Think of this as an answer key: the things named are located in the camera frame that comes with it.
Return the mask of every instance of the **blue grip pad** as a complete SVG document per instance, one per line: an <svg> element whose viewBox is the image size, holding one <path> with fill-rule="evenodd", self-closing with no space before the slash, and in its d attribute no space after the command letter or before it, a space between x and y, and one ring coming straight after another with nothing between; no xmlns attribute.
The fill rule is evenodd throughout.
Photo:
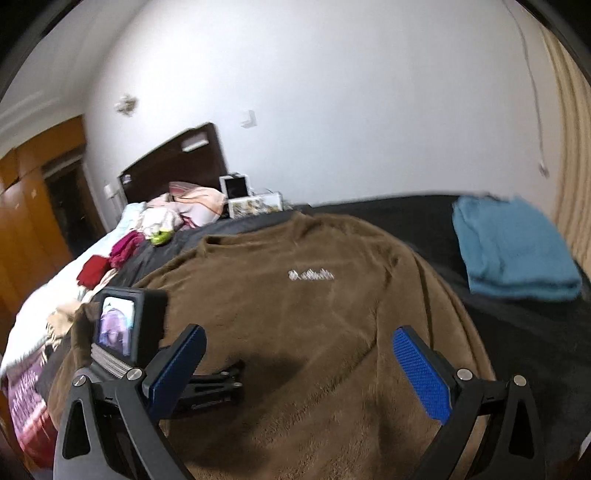
<svg viewBox="0 0 591 480"><path fill-rule="evenodd" d="M445 424L452 413L447 385L403 328L394 332L392 342L394 355L421 400L423 408L432 419Z"/></svg>
<svg viewBox="0 0 591 480"><path fill-rule="evenodd" d="M150 389L148 414L154 421L170 417L178 398L205 355L207 348L205 330L195 325L184 334L185 338L180 345L175 342L175 345L170 347L176 347L176 352Z"/></svg>

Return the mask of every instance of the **cable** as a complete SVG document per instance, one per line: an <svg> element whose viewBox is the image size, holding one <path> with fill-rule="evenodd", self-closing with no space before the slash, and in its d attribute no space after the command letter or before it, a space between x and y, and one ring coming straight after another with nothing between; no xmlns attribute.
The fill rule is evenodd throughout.
<svg viewBox="0 0 591 480"><path fill-rule="evenodd" d="M527 65L527 72L530 76L531 88L534 92L535 113L538 118L538 140L539 140L538 146L540 148L540 162L538 164L538 168L540 170L540 173L545 178L549 178L550 171L548 170L548 167L546 166L546 161L544 159L544 134L543 134L543 128L542 128L542 115L540 113L540 96L538 94L538 87L535 84L534 74L531 71L530 52L527 48L525 34L523 33L523 29L521 28L521 25L517 21L517 18L515 17L513 12L511 11L511 8L509 8L509 5L507 5L506 0L501 0L501 2L503 3L503 5L507 9L507 11L509 12L509 15L513 19L513 22L515 23L515 26L517 27L517 30L519 31L519 36L521 37L521 46L523 48L523 53L524 53L524 57L525 57L525 64Z"/></svg>

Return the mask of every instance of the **beige curtain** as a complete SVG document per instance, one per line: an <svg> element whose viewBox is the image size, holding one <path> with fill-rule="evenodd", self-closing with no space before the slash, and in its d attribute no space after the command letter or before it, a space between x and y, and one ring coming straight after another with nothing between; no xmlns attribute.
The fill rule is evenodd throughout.
<svg viewBox="0 0 591 480"><path fill-rule="evenodd" d="M570 54L542 28L554 66L563 121L563 152L553 221L591 274L591 87Z"/></svg>

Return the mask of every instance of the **small screen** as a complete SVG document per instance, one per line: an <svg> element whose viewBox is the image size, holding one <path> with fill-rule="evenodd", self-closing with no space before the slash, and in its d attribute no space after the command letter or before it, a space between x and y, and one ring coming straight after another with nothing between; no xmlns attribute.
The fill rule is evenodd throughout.
<svg viewBox="0 0 591 480"><path fill-rule="evenodd" d="M244 177L225 179L224 181L226 182L226 192L229 199L248 197L248 188Z"/></svg>
<svg viewBox="0 0 591 480"><path fill-rule="evenodd" d="M107 297L100 316L99 344L129 356L135 305L132 300Z"/></svg>

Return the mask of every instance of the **doorway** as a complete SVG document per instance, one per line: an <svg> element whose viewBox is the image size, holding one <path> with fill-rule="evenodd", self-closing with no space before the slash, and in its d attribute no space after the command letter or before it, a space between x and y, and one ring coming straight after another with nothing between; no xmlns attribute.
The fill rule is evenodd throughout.
<svg viewBox="0 0 591 480"><path fill-rule="evenodd" d="M65 164L61 162L57 168L51 162L44 172L51 207L61 234L76 258L106 233L84 175L82 157Z"/></svg>

